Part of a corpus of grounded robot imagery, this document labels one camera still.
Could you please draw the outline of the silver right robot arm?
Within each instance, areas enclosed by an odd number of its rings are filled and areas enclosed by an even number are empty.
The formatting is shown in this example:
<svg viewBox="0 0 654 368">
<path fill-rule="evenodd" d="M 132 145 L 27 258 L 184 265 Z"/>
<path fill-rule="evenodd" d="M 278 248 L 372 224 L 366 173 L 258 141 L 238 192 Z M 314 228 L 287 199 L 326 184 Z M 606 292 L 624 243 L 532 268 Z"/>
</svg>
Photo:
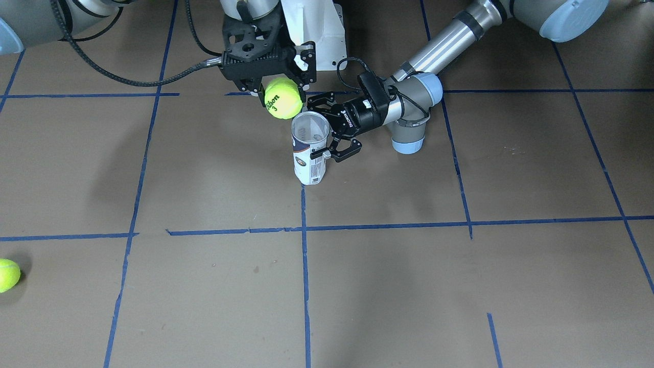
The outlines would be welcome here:
<svg viewBox="0 0 654 368">
<path fill-rule="evenodd" d="M 77 33 L 103 19 L 116 22 L 128 1 L 2 1 L 2 54 L 19 53 L 28 47 L 54 40 L 67 42 L 96 72 L 137 87 L 155 87 L 178 81 L 191 73 L 218 67 L 241 91 L 264 95 L 262 78 L 285 75 L 304 102 L 305 88 L 317 80 L 317 52 L 313 41 L 292 40 L 284 10 L 278 1 L 222 1 L 224 50 L 210 51 L 199 40 L 190 2 L 184 3 L 191 34 L 210 59 L 157 82 L 126 79 L 100 67 L 80 48 Z"/>
</svg>

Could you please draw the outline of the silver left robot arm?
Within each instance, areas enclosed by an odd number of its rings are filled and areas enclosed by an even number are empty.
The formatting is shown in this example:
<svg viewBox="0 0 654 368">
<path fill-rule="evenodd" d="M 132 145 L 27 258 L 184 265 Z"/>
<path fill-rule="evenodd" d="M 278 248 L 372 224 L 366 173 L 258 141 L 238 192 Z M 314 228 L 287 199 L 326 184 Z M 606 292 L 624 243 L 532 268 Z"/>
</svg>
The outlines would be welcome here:
<svg viewBox="0 0 654 368">
<path fill-rule="evenodd" d="M 329 123 L 332 141 L 312 149 L 310 157 L 341 162 L 362 149 L 358 136 L 386 126 L 394 150 L 417 153 L 423 146 L 431 109 L 443 100 L 441 76 L 494 27 L 516 19 L 544 39 L 562 43 L 586 32 L 602 16 L 608 1 L 472 1 L 392 75 L 383 78 L 360 58 L 355 90 L 359 98 L 336 102 L 331 91 L 308 100 L 308 110 Z"/>
</svg>

